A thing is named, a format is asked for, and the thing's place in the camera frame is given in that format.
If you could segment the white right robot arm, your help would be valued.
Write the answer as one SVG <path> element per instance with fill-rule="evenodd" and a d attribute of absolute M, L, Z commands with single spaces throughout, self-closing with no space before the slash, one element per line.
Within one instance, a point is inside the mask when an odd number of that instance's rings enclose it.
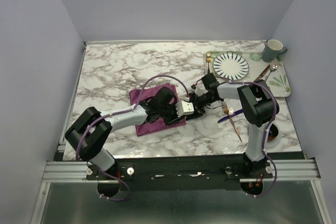
<path fill-rule="evenodd" d="M 256 82 L 219 83 L 213 73 L 206 74 L 201 81 L 207 90 L 202 95 L 190 93 L 190 102 L 194 113 L 186 120 L 200 118 L 205 114 L 205 107 L 225 99 L 239 100 L 243 114 L 249 123 L 247 148 L 243 154 L 242 173 L 249 178 L 255 177 L 266 167 L 266 143 L 269 129 L 279 112 L 279 105 L 264 80 Z"/>

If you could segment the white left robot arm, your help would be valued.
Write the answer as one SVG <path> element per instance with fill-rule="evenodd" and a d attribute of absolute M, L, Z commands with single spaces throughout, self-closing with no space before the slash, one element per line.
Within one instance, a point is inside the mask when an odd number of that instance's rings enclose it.
<path fill-rule="evenodd" d="M 76 151 L 76 159 L 91 162 L 98 167 L 104 179 L 116 175 L 116 160 L 103 148 L 110 133 L 129 126 L 136 127 L 137 136 L 146 135 L 180 124 L 174 87 L 167 85 L 138 91 L 140 104 L 125 110 L 101 115 L 91 106 L 65 132 L 65 139 Z"/>

